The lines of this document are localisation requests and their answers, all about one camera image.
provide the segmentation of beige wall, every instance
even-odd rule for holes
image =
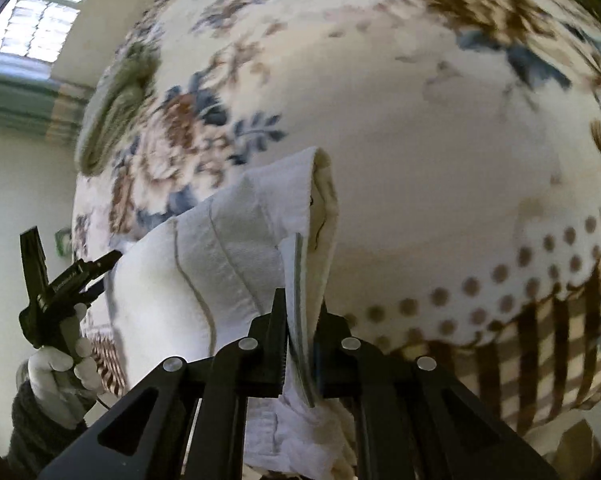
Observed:
[[[95,87],[114,51],[154,0],[85,0],[52,76]]]
[[[68,148],[0,134],[0,454],[12,431],[16,369],[33,351],[18,323],[27,306],[18,235],[37,224],[50,278],[63,271],[69,262],[56,256],[54,233],[71,224],[75,183]]]

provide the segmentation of floral bedspread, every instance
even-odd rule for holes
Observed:
[[[94,259],[307,146],[332,311],[519,431],[601,398],[601,25],[575,0],[156,0],[160,51],[73,241]]]

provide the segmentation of folded green cloth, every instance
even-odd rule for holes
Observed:
[[[133,43],[103,75],[91,98],[76,144],[76,168],[86,176],[101,173],[112,150],[142,105],[159,64],[155,48]]]

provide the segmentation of metal rivet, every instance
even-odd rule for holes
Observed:
[[[165,359],[163,361],[163,369],[166,372],[175,372],[180,370],[183,367],[183,361],[178,357],[170,357],[169,359]]]
[[[436,360],[433,357],[425,355],[417,359],[417,366],[426,372],[431,372],[436,368]]]
[[[357,350],[361,347],[361,342],[356,337],[346,337],[341,341],[341,346],[345,350]]]
[[[244,337],[238,342],[238,348],[245,351],[256,350],[258,348],[258,341],[253,337]]]

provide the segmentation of white garment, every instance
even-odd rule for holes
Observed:
[[[245,463],[316,480],[353,476],[354,425],[338,401],[301,387],[335,246],[338,203],[328,156],[309,148],[248,170],[231,187],[154,229],[120,259],[110,315],[130,387],[167,357],[196,361],[247,335],[286,286],[290,359],[279,399],[248,405]],[[279,245],[300,234],[286,280]],[[296,288],[298,294],[292,294]]]

